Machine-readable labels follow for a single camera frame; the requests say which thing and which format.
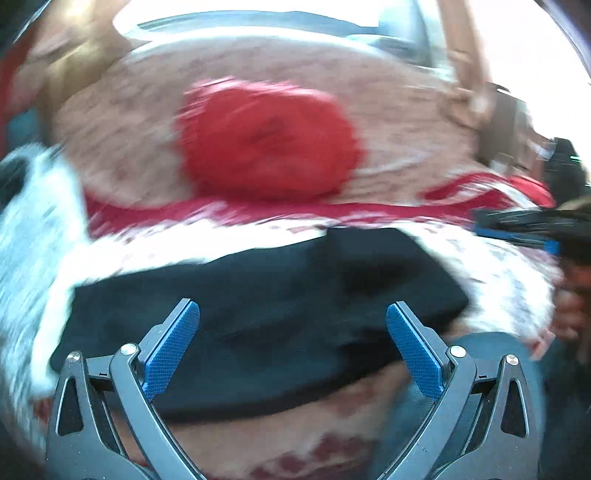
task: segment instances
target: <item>black fabric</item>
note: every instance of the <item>black fabric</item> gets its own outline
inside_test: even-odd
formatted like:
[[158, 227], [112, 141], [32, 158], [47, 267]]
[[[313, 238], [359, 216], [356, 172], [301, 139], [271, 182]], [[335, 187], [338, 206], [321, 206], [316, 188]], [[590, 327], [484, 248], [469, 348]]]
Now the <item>black fabric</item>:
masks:
[[554, 153], [544, 166], [544, 182], [548, 185], [556, 205], [560, 206], [589, 194], [587, 171], [570, 140], [555, 138]]
[[541, 480], [588, 480], [591, 472], [591, 368], [576, 349], [552, 342], [540, 361], [547, 402]]
[[139, 342], [182, 297], [200, 329], [168, 390], [169, 421], [269, 414], [317, 400], [400, 359], [385, 328], [404, 300], [441, 331], [468, 299], [448, 273], [396, 229], [328, 229], [286, 247], [121, 275], [76, 289], [51, 358], [111, 355]]

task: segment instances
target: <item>gray fabric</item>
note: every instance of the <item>gray fabric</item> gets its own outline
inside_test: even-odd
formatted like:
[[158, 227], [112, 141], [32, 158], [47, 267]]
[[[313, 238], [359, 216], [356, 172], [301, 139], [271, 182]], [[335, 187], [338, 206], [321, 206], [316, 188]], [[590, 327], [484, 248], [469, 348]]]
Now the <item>gray fabric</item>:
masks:
[[[513, 336], [498, 332], [474, 333], [454, 340], [453, 344], [461, 345], [473, 358], [477, 359], [500, 360], [508, 353], [519, 357], [531, 394], [535, 424], [542, 432], [544, 431], [545, 400], [542, 377], [538, 365], [528, 360], [530, 353], [524, 345]], [[462, 448], [470, 432], [479, 399], [479, 395], [471, 395], [460, 417], [457, 430], [446, 445], [437, 466], [452, 461]], [[374, 459], [368, 471], [368, 480], [378, 478], [396, 460], [432, 406], [433, 401], [424, 397], [414, 382], [398, 396], [392, 405], [391, 415], [375, 449]]]

